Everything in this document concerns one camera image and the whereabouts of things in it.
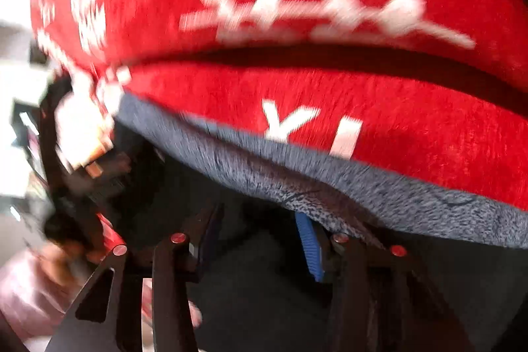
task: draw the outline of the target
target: blue plastic part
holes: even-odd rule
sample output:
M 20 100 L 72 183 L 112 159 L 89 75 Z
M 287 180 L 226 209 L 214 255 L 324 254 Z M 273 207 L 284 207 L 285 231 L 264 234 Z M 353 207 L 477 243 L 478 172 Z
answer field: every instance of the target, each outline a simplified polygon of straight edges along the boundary
M 303 243 L 304 257 L 308 270 L 317 282 L 322 282 L 324 277 L 323 266 L 321 265 L 321 248 L 313 224 L 306 214 L 295 212 L 295 222 L 299 231 L 300 240 Z

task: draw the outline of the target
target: gray fleece lining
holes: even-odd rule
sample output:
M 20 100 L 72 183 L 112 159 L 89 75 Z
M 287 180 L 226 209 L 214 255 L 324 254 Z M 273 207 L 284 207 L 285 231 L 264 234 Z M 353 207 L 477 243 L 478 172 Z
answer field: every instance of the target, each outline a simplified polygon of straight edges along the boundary
M 363 225 L 367 222 L 409 233 L 528 248 L 528 213 L 482 196 L 197 118 L 172 116 L 130 94 L 123 96 L 116 118 L 215 181 L 304 212 L 333 232 L 377 243 Z

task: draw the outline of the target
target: red plush cover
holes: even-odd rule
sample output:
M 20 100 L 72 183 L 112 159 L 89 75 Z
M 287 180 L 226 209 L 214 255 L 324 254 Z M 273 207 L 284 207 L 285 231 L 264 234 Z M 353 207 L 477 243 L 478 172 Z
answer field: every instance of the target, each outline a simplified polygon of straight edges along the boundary
M 528 208 L 521 93 L 460 63 L 322 45 L 449 57 L 525 91 L 522 0 L 32 0 L 32 6 L 39 42 L 60 61 L 104 80 L 108 67 L 134 64 L 129 91 L 172 111 L 341 157 L 353 151 L 376 166 Z M 255 44 L 277 48 L 200 54 Z M 406 65 L 410 72 L 397 76 Z

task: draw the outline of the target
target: red screw head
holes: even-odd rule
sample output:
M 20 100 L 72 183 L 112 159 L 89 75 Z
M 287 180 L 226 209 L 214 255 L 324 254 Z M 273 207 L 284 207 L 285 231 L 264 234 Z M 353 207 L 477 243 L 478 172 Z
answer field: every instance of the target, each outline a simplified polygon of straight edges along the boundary
M 344 244 L 348 242 L 348 236 L 344 233 L 336 233 L 332 235 L 332 240 L 335 243 Z
M 127 253 L 127 247 L 125 245 L 117 245 L 114 248 L 114 255 L 121 256 Z
M 185 233 L 174 233 L 171 236 L 171 242 L 175 243 L 176 245 L 179 245 L 180 243 L 184 243 L 187 240 L 187 236 Z
M 401 245 L 392 245 L 390 251 L 396 257 L 405 257 L 407 255 L 407 249 Z

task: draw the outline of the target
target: fleece fabric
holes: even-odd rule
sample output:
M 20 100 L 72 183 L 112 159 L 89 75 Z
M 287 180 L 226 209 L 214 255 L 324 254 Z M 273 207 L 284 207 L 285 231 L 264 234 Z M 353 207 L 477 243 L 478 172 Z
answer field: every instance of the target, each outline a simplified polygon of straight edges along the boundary
M 32 23 L 96 96 L 128 65 L 171 112 L 528 209 L 522 0 L 32 0 Z
M 528 248 L 528 213 L 481 196 L 272 142 L 198 118 L 175 117 L 130 94 L 121 99 L 116 119 L 222 185 L 305 212 L 331 231 L 353 232 L 372 241 L 364 226 L 370 224 L 439 238 Z

